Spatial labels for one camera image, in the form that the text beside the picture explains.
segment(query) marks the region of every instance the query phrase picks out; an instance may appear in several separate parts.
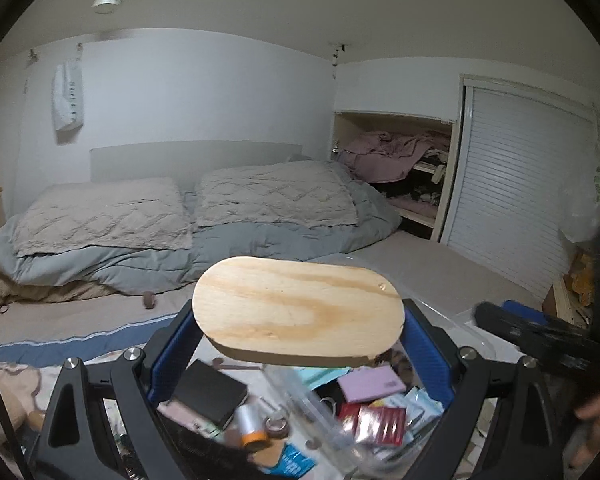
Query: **headboard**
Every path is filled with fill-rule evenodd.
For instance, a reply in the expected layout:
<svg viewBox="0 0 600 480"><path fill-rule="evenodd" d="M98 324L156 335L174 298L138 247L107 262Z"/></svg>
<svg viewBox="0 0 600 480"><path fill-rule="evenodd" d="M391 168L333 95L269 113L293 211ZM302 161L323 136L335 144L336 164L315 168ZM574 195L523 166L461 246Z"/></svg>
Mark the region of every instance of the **headboard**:
<svg viewBox="0 0 600 480"><path fill-rule="evenodd" d="M180 189L193 190L207 171L285 162L301 152L299 144L251 140L177 140L93 148L91 181L170 176Z"/></svg>

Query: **black notebook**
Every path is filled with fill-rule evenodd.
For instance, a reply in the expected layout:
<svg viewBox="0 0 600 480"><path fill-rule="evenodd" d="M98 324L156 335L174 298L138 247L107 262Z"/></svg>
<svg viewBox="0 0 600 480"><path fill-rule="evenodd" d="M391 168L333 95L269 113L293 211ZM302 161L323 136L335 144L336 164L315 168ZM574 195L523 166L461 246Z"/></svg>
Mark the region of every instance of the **black notebook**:
<svg viewBox="0 0 600 480"><path fill-rule="evenodd" d="M173 398L224 430L247 394L246 384L195 360L182 373Z"/></svg>

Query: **pink cloth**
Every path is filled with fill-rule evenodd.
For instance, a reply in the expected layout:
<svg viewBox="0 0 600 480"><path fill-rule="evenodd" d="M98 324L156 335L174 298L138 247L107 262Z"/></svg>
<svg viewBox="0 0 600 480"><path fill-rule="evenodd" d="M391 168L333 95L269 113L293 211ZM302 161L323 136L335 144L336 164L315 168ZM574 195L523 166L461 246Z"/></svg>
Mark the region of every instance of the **pink cloth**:
<svg viewBox="0 0 600 480"><path fill-rule="evenodd" d="M427 218L435 218L438 214L437 206L434 206L429 202L420 202L405 196L394 196L388 198L387 202L401 209L406 209L407 211L413 211L419 215L426 216Z"/></svg>
<svg viewBox="0 0 600 480"><path fill-rule="evenodd" d="M369 132L350 142L338 161L365 182L396 182L407 176L429 148L444 145L440 137L425 132L413 136Z"/></svg>

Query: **blue gripper pad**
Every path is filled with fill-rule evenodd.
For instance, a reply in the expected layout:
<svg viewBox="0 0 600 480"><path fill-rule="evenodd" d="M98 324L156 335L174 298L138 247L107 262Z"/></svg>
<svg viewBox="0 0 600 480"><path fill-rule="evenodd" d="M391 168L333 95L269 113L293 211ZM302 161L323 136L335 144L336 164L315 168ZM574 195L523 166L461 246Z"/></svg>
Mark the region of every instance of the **blue gripper pad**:
<svg viewBox="0 0 600 480"><path fill-rule="evenodd" d="M538 325L547 324L547 319L544 316L544 313L529 306L525 306L522 303L518 303L517 301L507 300L502 304L502 308L507 312L526 319L527 321L538 323Z"/></svg>
<svg viewBox="0 0 600 480"><path fill-rule="evenodd" d="M447 409L454 400L452 364L458 348L444 330L434 327L411 300L404 303L404 327L400 343L407 352L429 397Z"/></svg>
<svg viewBox="0 0 600 480"><path fill-rule="evenodd" d="M189 300L170 325L156 331L146 344L141 379L154 408L171 399L202 336Z"/></svg>

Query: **louvered door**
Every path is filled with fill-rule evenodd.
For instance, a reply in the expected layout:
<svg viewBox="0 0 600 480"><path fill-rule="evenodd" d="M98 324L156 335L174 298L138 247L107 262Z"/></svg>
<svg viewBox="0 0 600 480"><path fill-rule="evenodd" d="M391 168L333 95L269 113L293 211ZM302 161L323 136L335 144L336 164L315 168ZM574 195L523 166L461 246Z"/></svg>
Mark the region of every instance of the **louvered door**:
<svg viewBox="0 0 600 480"><path fill-rule="evenodd" d="M558 192L591 142L592 123L489 89L467 88L466 101L442 241L544 298L568 270Z"/></svg>

